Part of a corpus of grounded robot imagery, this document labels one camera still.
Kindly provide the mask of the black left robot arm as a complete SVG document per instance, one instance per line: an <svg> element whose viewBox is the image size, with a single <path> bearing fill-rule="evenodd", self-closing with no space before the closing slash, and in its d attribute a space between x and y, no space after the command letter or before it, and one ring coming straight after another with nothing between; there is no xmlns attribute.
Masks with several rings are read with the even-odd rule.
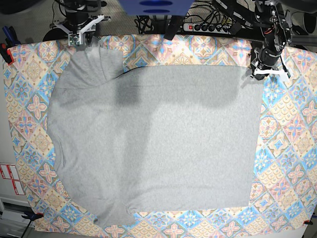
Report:
<svg viewBox="0 0 317 238"><path fill-rule="evenodd" d="M264 40L261 46L252 45L251 77L260 81L272 74L287 81L293 72L286 67L282 53L291 43L291 14L284 13L282 5L275 0L256 0L255 5L253 25L260 28Z"/></svg>

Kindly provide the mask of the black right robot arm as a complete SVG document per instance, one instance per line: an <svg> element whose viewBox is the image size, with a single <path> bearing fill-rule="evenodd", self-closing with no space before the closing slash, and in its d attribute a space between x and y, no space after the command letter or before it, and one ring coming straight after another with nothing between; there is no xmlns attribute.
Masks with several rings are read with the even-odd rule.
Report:
<svg viewBox="0 0 317 238"><path fill-rule="evenodd" d="M75 47L90 45L96 33L97 25L102 21L110 21L111 17L100 14L107 3L101 0L56 0L55 3L62 14L63 21L53 21L50 27L63 31L68 45Z"/></svg>

